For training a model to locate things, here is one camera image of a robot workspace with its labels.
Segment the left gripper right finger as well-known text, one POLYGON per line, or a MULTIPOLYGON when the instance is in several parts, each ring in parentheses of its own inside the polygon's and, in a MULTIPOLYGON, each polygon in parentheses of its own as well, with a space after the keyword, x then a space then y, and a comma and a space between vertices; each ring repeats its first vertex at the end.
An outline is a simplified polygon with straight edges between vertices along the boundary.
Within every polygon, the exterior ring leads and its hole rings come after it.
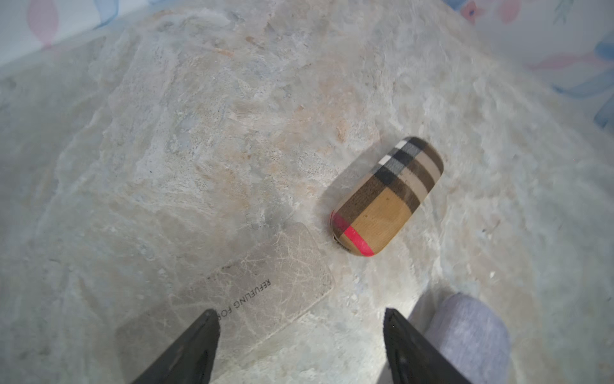
POLYGON ((470 384, 470 381, 394 308, 385 310, 383 335, 392 383, 470 384))

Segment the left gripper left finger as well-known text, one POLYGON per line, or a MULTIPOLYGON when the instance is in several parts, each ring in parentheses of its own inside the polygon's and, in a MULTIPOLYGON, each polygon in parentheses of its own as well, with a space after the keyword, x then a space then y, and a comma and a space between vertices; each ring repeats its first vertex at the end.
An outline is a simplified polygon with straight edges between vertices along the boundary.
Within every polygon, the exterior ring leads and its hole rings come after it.
POLYGON ((220 334, 217 312, 205 310, 133 383, 209 383, 220 334))

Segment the purple fabric eyeglass case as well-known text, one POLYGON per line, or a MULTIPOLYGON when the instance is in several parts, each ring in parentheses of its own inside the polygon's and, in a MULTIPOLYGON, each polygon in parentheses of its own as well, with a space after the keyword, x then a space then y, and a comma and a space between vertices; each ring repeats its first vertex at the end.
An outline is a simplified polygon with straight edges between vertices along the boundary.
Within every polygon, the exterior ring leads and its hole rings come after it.
POLYGON ((508 329, 484 302, 461 292, 429 289, 409 321, 471 383, 507 382, 508 329))

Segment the grey eyeglass case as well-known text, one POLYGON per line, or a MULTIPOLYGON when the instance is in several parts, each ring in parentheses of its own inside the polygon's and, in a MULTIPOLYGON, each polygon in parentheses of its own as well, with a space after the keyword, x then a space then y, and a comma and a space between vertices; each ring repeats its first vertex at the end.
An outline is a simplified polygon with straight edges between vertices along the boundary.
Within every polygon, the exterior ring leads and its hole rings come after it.
POLYGON ((307 227, 287 225, 245 256, 163 299, 116 332, 123 377, 132 382, 205 310, 221 325, 211 379, 304 315, 334 287, 307 227))

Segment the plaid eyeglass case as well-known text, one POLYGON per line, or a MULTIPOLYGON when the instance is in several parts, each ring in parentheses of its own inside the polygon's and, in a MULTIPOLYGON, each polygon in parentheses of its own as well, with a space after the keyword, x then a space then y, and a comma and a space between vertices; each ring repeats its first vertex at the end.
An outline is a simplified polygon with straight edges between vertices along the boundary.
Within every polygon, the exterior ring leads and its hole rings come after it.
POLYGON ((358 256, 380 253, 417 212, 444 169, 428 142, 401 139, 332 211, 335 240, 358 256))

